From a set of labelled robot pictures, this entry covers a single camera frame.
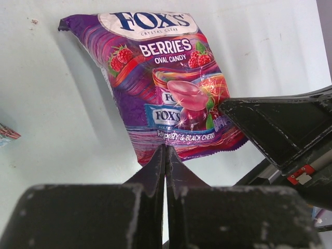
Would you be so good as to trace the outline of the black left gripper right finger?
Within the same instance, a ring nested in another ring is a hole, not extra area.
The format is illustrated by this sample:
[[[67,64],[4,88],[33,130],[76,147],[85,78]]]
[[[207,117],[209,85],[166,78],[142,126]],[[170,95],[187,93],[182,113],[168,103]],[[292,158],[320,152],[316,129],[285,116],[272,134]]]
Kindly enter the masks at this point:
[[[323,248],[309,208],[282,186],[211,187],[166,148],[169,248]]]

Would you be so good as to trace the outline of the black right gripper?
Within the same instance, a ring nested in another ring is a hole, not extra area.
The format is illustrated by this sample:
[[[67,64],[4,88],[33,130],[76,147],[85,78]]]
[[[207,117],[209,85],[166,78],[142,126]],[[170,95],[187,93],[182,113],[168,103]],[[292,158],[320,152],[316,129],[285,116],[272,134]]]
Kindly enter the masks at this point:
[[[300,95],[230,98],[219,110],[265,156],[237,185],[290,187],[310,205],[331,210],[330,86]]]

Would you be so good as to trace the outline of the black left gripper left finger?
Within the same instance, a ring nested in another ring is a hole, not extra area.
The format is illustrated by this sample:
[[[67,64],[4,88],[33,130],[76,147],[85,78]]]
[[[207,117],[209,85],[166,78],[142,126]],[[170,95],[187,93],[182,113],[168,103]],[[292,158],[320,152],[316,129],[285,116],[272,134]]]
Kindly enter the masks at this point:
[[[1,248],[162,248],[166,147],[123,184],[34,185]]]

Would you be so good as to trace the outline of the purple Fox's berries candy bag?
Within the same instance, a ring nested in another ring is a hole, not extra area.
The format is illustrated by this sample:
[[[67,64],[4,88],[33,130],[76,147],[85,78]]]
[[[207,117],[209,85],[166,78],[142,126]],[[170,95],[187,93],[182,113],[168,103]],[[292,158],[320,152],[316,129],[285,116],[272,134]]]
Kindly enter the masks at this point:
[[[58,29],[74,34],[100,68],[140,165],[161,144],[185,161],[246,143],[218,110],[229,98],[226,79],[191,15],[72,15]]]

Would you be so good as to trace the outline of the teal Fox's candy bag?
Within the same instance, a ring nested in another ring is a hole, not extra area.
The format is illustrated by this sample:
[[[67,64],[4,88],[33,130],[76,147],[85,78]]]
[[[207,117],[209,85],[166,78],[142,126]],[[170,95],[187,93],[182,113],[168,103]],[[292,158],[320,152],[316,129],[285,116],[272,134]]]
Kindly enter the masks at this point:
[[[21,135],[19,133],[17,133],[16,131],[14,131],[13,129],[0,124],[0,146],[3,147],[15,140],[17,140],[18,138],[20,138]]]

